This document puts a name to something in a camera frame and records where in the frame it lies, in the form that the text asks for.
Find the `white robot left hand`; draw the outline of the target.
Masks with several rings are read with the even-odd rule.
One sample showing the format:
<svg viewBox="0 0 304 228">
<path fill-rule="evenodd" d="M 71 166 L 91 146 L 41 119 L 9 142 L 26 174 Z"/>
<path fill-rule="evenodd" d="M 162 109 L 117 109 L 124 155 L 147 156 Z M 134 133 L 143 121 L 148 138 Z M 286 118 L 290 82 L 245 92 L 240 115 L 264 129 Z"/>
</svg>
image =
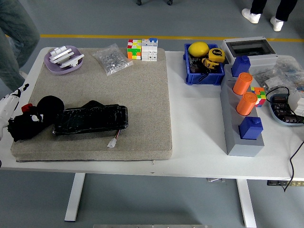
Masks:
<svg viewBox="0 0 304 228">
<path fill-rule="evenodd" d="M 3 137 L 3 129 L 7 128 L 13 141 L 27 140 L 45 128 L 45 115 L 32 104 L 22 106 L 22 114 L 13 116 L 19 105 L 21 94 L 27 89 L 25 84 L 14 92 L 7 94 L 0 101 L 0 137 Z"/>
</svg>

